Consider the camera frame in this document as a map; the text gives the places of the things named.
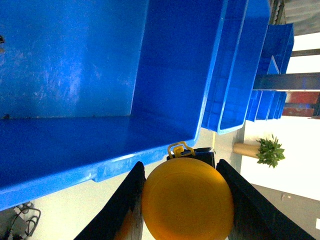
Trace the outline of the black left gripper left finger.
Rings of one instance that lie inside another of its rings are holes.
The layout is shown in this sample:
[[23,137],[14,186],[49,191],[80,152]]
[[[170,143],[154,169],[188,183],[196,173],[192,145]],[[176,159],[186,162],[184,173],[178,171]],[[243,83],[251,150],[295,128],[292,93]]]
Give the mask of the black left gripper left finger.
[[144,226],[141,197],[145,181],[145,167],[138,161],[102,210],[75,239],[141,240]]

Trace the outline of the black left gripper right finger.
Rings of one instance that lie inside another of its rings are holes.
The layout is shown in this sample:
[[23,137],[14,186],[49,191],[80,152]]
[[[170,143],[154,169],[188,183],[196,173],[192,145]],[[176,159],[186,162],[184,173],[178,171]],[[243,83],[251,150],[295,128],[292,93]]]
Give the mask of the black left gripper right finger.
[[234,220],[230,240],[313,240],[285,214],[279,211],[226,160],[216,170],[227,182],[233,197]]

